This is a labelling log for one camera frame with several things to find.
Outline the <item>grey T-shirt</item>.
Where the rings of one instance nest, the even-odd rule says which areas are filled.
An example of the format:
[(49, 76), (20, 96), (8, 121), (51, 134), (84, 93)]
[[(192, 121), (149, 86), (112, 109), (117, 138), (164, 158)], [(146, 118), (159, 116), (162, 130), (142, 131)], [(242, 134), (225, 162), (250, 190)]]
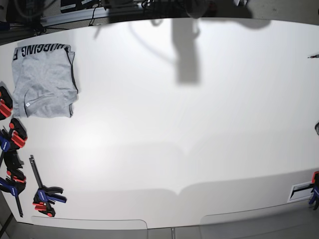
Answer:
[(72, 117), (72, 105), (78, 98), (74, 57), (67, 44), (17, 47), (11, 64), (14, 117)]

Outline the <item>blue bar clamp on table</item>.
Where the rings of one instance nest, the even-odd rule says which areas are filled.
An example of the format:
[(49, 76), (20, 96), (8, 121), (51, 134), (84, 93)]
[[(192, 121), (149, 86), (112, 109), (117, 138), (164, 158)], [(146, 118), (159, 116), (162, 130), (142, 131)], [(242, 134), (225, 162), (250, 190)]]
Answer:
[(56, 202), (66, 203), (67, 198), (62, 196), (62, 188), (44, 186), (41, 181), (33, 155), (30, 156), (29, 161), (38, 184), (38, 189), (34, 195), (32, 204), (34, 205), (35, 210), (44, 215), (47, 215), (48, 217), (53, 218), (55, 217), (56, 212), (52, 205), (54, 205)]

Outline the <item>blue red clamp left edge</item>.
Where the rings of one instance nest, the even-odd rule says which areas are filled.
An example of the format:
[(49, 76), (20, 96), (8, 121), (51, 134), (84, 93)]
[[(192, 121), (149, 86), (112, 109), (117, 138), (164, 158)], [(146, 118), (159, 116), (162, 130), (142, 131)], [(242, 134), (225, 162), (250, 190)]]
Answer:
[(4, 161), (9, 176), (22, 168), (18, 150), (25, 146), (26, 140), (27, 132), (16, 118), (11, 118), (9, 131), (5, 128), (0, 131), (0, 163)]

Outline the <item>red black clamp upper left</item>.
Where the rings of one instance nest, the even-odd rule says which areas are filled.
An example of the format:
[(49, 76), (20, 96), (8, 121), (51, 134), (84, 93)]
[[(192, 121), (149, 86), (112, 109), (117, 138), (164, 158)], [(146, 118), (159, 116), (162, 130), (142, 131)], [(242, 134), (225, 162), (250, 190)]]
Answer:
[(7, 89), (0, 87), (0, 120), (4, 120), (11, 116), (13, 109), (13, 101)]

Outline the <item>blue clamp lower left edge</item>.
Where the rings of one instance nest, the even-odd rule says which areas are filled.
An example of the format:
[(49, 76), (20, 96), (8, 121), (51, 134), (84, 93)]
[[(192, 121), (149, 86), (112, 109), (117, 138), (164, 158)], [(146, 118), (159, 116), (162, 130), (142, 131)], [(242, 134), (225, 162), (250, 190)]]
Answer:
[(15, 198), (19, 216), (22, 218), (23, 211), (19, 195), (26, 187), (26, 177), (21, 171), (23, 166), (20, 163), (16, 150), (5, 152), (0, 162), (2, 162), (3, 159), (6, 166), (7, 177), (0, 178), (0, 190), (10, 193)]

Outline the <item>dark round object right edge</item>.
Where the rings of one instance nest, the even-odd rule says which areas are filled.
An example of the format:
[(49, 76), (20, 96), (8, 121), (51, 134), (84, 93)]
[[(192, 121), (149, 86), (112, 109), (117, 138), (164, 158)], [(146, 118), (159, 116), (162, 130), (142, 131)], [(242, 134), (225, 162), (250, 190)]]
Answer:
[(319, 122), (317, 122), (315, 125), (315, 131), (316, 131), (317, 135), (319, 135)]

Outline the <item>blue clamp right edge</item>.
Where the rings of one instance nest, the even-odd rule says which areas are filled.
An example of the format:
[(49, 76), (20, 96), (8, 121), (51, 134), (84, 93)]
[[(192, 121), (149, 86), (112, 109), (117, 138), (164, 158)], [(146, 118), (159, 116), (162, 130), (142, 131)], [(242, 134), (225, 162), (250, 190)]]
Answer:
[(314, 208), (313, 210), (317, 210), (319, 208), (319, 172), (316, 171), (313, 174), (313, 178), (312, 178), (312, 184), (313, 184), (313, 196), (311, 197), (310, 201), (309, 201), (309, 205), (314, 204)]

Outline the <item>aluminium frame rail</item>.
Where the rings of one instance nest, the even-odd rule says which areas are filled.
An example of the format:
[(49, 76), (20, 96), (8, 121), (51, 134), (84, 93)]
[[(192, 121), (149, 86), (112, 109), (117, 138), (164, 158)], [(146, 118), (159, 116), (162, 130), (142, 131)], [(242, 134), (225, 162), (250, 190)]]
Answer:
[(103, 7), (68, 12), (54, 16), (42, 17), (40, 23), (45, 26), (54, 26), (70, 22), (90, 20), (92, 18), (104, 18), (109, 16), (109, 10)]

